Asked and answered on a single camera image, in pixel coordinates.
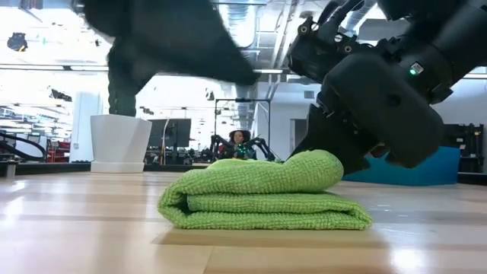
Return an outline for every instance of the folded towel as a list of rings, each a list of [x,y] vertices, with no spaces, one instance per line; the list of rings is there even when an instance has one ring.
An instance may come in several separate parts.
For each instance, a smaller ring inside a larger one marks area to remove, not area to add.
[[[186,229],[366,229],[356,202],[325,193],[343,166],[327,151],[301,152],[284,164],[225,159],[186,172],[166,188],[159,212]]]

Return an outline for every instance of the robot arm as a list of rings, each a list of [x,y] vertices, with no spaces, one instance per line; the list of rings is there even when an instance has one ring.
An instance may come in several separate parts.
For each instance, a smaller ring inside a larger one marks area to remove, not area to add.
[[[345,174],[369,167],[364,156],[415,167],[434,154],[444,124],[430,107],[487,60],[487,0],[379,0],[389,20],[409,28],[376,46],[338,31],[363,0],[333,0],[318,23],[308,18],[288,53],[289,68],[322,84],[308,131],[293,154],[325,149]]]
[[[275,155],[271,152],[269,146],[266,144],[266,140],[262,138],[254,138],[248,141],[245,146],[252,148],[254,145],[259,148],[262,153],[264,154],[264,157],[266,158],[267,161],[274,161],[275,160]]]

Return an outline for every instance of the computer screen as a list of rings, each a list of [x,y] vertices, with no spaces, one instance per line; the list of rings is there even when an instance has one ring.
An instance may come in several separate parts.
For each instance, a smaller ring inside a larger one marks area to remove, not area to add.
[[[153,119],[151,135],[148,146],[162,146],[162,138],[165,137],[165,146],[177,145],[179,148],[189,147],[189,134],[191,132],[191,119]]]

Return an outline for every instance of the person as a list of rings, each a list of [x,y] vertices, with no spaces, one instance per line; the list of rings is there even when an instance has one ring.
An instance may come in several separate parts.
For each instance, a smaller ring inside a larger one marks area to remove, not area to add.
[[[250,141],[250,132],[247,130],[234,130],[230,132],[230,143],[234,145],[233,157],[238,159],[255,159],[256,151],[253,148],[244,146]]]

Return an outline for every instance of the metal frame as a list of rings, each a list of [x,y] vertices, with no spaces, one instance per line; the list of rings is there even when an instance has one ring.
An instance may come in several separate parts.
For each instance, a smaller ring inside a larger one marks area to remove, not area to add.
[[[258,103],[258,102],[266,102],[267,105],[269,106],[269,114],[268,114],[268,126],[267,126],[267,145],[270,147],[271,146],[271,100],[270,99],[245,99],[245,98],[236,98],[236,99],[215,99],[215,128],[214,128],[214,134],[216,135],[216,126],[217,126],[217,112],[218,112],[218,102],[224,101],[224,102],[235,102],[235,103]]]

